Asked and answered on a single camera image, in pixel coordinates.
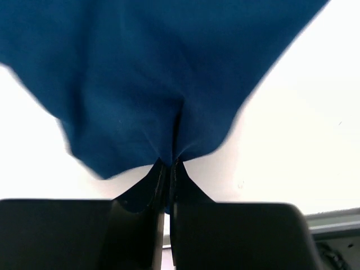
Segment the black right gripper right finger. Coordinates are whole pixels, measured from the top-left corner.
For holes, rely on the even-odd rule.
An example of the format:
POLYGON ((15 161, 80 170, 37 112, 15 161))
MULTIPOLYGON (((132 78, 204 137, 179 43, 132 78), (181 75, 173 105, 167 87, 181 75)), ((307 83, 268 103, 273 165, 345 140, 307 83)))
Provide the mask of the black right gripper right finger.
POLYGON ((321 269, 308 225, 291 204, 215 202, 181 161, 170 179, 170 241, 176 269, 321 269))

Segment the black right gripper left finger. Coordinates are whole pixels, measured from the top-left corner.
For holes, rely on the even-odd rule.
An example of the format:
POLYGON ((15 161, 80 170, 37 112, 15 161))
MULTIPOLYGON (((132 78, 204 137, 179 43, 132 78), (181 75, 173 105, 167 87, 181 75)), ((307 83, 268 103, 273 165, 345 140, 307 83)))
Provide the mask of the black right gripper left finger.
POLYGON ((2 269, 160 269, 166 167, 112 200, 1 201, 2 269))

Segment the blue Mickey t-shirt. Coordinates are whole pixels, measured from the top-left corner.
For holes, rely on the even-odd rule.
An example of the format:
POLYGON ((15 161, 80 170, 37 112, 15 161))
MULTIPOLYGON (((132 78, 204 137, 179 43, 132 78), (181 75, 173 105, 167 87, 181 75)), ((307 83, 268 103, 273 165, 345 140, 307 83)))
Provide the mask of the blue Mickey t-shirt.
POLYGON ((207 155, 325 1, 2 1, 1 63, 102 178, 207 155))

